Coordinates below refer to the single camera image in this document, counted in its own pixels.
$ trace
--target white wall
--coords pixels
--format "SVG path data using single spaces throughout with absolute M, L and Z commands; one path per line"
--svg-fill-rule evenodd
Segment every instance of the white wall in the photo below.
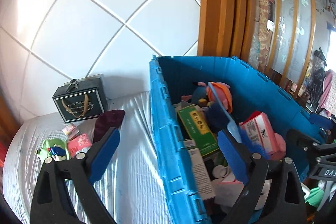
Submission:
M 15 117 L 56 112 L 52 95 L 103 73 L 108 98 L 149 90 L 153 54 L 196 55 L 200 0 L 0 0 L 0 84 Z

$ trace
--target blue brush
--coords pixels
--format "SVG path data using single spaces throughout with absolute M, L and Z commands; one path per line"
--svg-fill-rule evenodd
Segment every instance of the blue brush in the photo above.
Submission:
M 214 102 L 206 110 L 206 117 L 210 118 L 209 122 L 215 127 L 223 129 L 218 133 L 219 148 L 232 169 L 236 179 L 245 185 L 249 181 L 248 171 L 245 164 L 246 161 L 241 158 L 240 153 L 235 148 L 234 142 L 236 141 L 238 143 L 242 143 L 251 153 L 259 153 L 267 160 L 269 159 L 269 156 L 261 145 L 253 143 L 247 136 L 246 132 L 236 125 L 235 121 L 231 118 L 223 105 L 219 103 L 220 100 L 218 99 L 216 91 L 211 83 L 208 83 L 208 85 L 215 96 L 216 102 Z

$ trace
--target blue plastic crate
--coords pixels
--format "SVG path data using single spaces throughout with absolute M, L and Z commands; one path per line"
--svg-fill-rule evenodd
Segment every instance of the blue plastic crate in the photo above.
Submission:
M 324 133 L 308 121 L 309 114 L 283 89 L 237 57 L 153 57 L 150 62 L 151 108 L 159 172 L 174 224 L 211 223 L 198 195 L 192 164 L 172 104 L 182 95 L 191 95 L 192 82 L 224 82 L 230 85 L 233 117 L 243 122 L 250 114 L 265 112 L 275 132 L 286 140 L 295 128 L 324 142 Z M 287 156 L 292 158 L 301 181 L 308 171 L 303 151 L 287 140 Z

